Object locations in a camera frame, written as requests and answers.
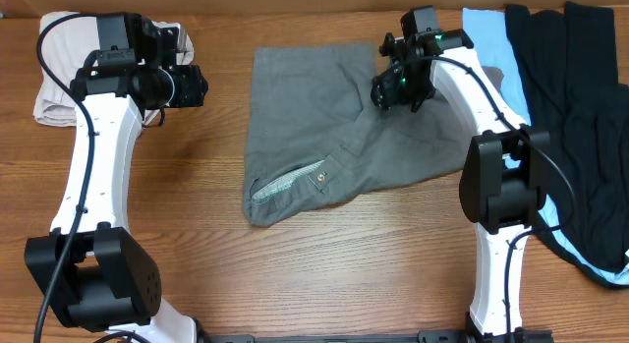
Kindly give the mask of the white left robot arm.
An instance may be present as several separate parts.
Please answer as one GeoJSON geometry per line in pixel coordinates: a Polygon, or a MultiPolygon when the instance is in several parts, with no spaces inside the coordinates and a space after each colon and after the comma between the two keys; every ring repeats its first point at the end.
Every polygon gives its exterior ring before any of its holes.
{"type": "Polygon", "coordinates": [[[40,309],[101,342],[204,342],[200,322],[164,299],[156,262],[130,232],[127,205],[147,113],[202,106],[207,81],[183,62],[180,24],[135,13],[94,20],[98,45],[63,85],[77,114],[64,197],[49,233],[25,246],[40,309]]]}

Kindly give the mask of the grey shorts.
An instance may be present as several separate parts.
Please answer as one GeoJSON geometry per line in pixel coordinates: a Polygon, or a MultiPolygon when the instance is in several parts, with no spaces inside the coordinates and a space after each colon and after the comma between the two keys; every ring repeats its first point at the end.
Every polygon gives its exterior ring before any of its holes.
{"type": "Polygon", "coordinates": [[[416,113],[381,110],[375,74],[370,44],[256,51],[243,198],[251,225],[462,168],[473,133],[446,99],[416,113]]]}

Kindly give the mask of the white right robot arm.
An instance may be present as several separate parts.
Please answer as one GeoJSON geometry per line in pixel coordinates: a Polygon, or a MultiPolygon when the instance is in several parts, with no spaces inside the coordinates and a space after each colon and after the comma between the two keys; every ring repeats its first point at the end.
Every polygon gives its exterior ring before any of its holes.
{"type": "Polygon", "coordinates": [[[521,270],[532,223],[546,198],[549,135],[536,131],[502,99],[481,67],[472,39],[443,30],[432,6],[400,20],[379,47],[390,61],[372,81],[372,102],[412,111],[440,92],[471,131],[459,199],[475,226],[476,285],[466,326],[422,331],[421,342],[550,342],[549,330],[527,330],[519,309],[521,270]]]}

